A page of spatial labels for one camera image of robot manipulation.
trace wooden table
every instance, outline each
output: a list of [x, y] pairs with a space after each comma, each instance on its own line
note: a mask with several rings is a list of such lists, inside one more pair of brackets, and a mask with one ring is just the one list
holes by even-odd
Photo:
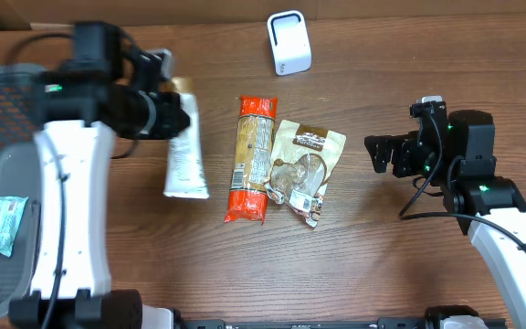
[[[376, 174], [363, 138], [415, 129], [408, 106], [425, 95], [443, 95], [450, 111], [488, 111], [497, 174], [526, 199], [526, 15], [309, 22], [311, 70], [287, 77], [274, 73], [265, 23], [127, 30], [144, 48], [172, 50], [177, 75], [194, 78], [211, 197], [162, 195], [167, 142], [143, 142], [132, 158], [113, 161], [114, 289], [135, 288], [145, 303], [179, 308], [186, 319], [372, 320], [439, 304], [508, 317], [456, 220], [397, 219], [415, 192], [411, 179]], [[0, 33], [0, 63], [32, 33]], [[68, 56], [60, 39], [20, 59], [53, 67]], [[278, 122], [348, 137], [315, 230], [272, 204], [263, 226], [223, 223], [241, 94], [278, 96]], [[115, 153], [128, 145], [119, 141]], [[422, 196], [412, 211], [442, 209]]]

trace food package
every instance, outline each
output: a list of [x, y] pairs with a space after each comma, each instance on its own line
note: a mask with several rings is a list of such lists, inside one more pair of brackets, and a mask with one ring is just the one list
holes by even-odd
[[0, 196], [0, 253], [11, 257], [27, 197]]
[[286, 203], [311, 227], [318, 225], [328, 178], [346, 136], [284, 120], [275, 136], [265, 187], [276, 203]]
[[265, 221], [273, 125], [278, 99], [241, 96], [237, 146], [225, 222], [239, 218]]

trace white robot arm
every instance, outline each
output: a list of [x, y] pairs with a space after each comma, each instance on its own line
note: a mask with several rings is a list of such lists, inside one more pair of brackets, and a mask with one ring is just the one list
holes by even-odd
[[[526, 244], [526, 212], [497, 208], [481, 217], [507, 229]], [[485, 224], [473, 221], [468, 236], [489, 266], [515, 327], [526, 328], [526, 254], [514, 241]]]
[[[9, 318], [20, 328], [141, 328], [142, 313], [152, 310], [143, 307], [137, 291], [111, 290], [107, 261], [107, 181], [115, 136], [135, 143], [171, 139], [190, 118], [178, 94], [161, 92], [171, 78], [169, 51], [142, 51], [118, 27], [101, 22], [77, 23], [73, 35], [62, 36], [73, 39], [74, 59], [32, 79], [30, 114], [41, 128], [35, 134], [41, 237], [30, 295], [10, 303]], [[125, 59], [133, 73], [129, 85], [120, 85]], [[165, 313], [174, 326], [174, 312]]]

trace plastic basket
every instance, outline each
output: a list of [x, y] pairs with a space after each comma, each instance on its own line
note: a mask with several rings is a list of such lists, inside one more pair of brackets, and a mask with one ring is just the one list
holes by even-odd
[[27, 293], [36, 264], [41, 195], [37, 151], [30, 142], [35, 126], [27, 118], [27, 94], [29, 76], [43, 70], [20, 64], [10, 79], [0, 67], [0, 196], [29, 197], [12, 256], [0, 254], [0, 318], [7, 314], [11, 299]]

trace clear plastic package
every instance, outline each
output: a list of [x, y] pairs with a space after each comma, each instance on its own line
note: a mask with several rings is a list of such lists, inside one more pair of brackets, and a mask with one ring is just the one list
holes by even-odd
[[225, 222], [239, 218], [265, 221], [273, 126], [278, 99], [241, 96], [237, 146]]
[[315, 228], [328, 178], [345, 143], [341, 133], [282, 121], [265, 184], [268, 196], [278, 204], [288, 204]]

